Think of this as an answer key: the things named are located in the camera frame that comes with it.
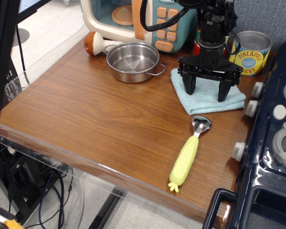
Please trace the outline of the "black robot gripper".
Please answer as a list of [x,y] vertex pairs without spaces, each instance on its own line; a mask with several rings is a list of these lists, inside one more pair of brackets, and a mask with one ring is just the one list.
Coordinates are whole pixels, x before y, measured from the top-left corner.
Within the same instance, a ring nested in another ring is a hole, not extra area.
[[240,83],[242,67],[228,61],[226,41],[207,43],[201,40],[199,55],[181,56],[178,58],[178,73],[183,79],[185,92],[193,94],[197,78],[220,81],[218,101],[223,102],[231,85]]

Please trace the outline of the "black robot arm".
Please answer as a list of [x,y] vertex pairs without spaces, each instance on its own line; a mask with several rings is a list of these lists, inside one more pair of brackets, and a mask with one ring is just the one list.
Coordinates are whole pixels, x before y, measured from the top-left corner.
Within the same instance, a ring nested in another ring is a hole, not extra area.
[[219,81],[218,101],[223,102],[230,88],[240,83],[243,68],[228,61],[226,37],[234,34],[237,15],[232,0],[179,0],[185,9],[196,9],[200,34],[198,55],[178,58],[178,73],[181,75],[187,94],[192,95],[197,78]]

